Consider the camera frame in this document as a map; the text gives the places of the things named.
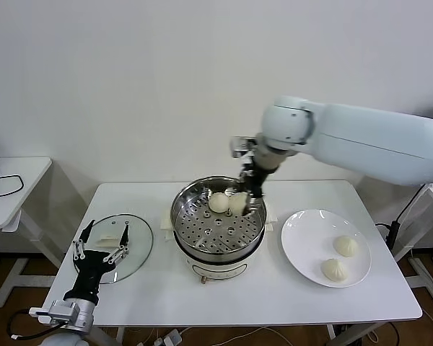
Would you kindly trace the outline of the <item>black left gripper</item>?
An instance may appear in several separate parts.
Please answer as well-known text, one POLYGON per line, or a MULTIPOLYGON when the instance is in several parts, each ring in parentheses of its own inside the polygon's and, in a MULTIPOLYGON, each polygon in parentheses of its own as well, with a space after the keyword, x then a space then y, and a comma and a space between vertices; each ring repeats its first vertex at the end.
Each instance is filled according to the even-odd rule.
POLYGON ((109 254, 95 250, 84 252, 84 246, 89 239, 95 220, 82 230, 79 238, 72 242, 73 260, 79 270, 77 278, 71 290, 64 295, 64 300, 78 298, 86 301, 99 301, 98 293, 102 276, 115 269, 115 265, 124 260, 128 253, 128 230, 127 223, 119 242, 119 245, 109 254))

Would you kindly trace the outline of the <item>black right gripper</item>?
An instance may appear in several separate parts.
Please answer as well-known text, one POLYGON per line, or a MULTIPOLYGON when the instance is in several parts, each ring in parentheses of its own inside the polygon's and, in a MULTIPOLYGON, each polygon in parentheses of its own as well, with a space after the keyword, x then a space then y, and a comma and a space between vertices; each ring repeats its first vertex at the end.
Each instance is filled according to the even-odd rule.
POLYGON ((253 161, 242 165, 238 177, 238 191, 249 193, 245 201, 245 215, 255 213, 262 207, 262 186, 270 174, 270 169, 261 168, 253 161))

